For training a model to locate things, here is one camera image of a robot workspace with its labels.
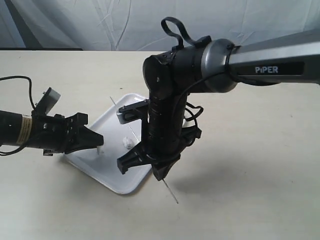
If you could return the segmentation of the right grey black robot arm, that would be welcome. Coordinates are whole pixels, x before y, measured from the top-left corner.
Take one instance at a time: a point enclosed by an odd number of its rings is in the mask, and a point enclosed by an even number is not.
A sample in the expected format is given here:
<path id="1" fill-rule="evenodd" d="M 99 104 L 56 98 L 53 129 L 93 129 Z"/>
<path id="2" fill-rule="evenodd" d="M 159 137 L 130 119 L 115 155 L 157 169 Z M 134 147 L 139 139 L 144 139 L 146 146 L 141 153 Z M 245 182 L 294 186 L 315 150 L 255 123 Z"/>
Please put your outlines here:
<path id="1" fill-rule="evenodd" d="M 192 93 L 227 93 L 237 84 L 265 87 L 280 83 L 320 82 L 320 32 L 308 30 L 249 45 L 207 39 L 203 45 L 177 46 L 146 58 L 142 73 L 149 97 L 120 107 L 121 124 L 141 120 L 141 140 L 117 159 L 122 174 L 151 165 L 159 181 L 200 138 L 197 124 L 183 127 L 195 106 Z"/>

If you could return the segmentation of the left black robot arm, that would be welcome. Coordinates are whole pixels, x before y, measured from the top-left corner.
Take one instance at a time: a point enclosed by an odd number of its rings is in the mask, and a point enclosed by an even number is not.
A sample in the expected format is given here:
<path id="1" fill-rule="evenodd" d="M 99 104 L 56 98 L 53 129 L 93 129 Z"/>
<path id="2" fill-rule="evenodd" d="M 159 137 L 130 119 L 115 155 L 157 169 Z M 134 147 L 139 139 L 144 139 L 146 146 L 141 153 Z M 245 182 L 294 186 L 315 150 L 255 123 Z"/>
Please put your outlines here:
<path id="1" fill-rule="evenodd" d="M 31 115 L 1 111 L 0 144 L 17 146 L 2 151 L 2 157 L 17 154 L 25 148 L 42 149 L 44 156 L 70 154 L 103 146 L 104 137 L 86 127 L 88 115 L 76 113 L 70 117 L 48 116 L 33 111 Z"/>

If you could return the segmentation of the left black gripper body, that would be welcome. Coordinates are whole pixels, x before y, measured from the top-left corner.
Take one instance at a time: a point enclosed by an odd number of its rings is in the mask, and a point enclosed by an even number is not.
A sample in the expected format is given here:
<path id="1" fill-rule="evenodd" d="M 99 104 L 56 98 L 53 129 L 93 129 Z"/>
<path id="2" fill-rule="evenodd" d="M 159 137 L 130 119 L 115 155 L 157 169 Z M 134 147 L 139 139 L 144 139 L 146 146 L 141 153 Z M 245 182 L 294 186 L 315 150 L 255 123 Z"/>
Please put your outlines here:
<path id="1" fill-rule="evenodd" d="M 48 116 L 33 112 L 31 117 L 29 147 L 43 149 L 44 155 L 64 153 L 70 148 L 76 129 L 88 124 L 88 115 L 80 112 L 70 117 L 60 114 Z"/>

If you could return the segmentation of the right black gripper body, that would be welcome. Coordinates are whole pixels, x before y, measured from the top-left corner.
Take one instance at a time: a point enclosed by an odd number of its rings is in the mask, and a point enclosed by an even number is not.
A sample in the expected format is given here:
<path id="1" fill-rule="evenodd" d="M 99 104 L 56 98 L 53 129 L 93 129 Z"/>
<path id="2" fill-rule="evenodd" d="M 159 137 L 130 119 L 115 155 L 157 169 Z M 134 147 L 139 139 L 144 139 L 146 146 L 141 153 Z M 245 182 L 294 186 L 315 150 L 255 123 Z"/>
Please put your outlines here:
<path id="1" fill-rule="evenodd" d="M 191 146 L 201 137 L 197 117 L 202 113 L 201 106 L 194 106 L 187 101 L 187 95 L 171 95 L 160 99 L 149 95 L 147 132 L 144 137 L 144 150 L 151 160 L 169 160 Z M 187 121 L 194 125 L 183 127 L 186 108 L 198 109 L 191 113 Z"/>

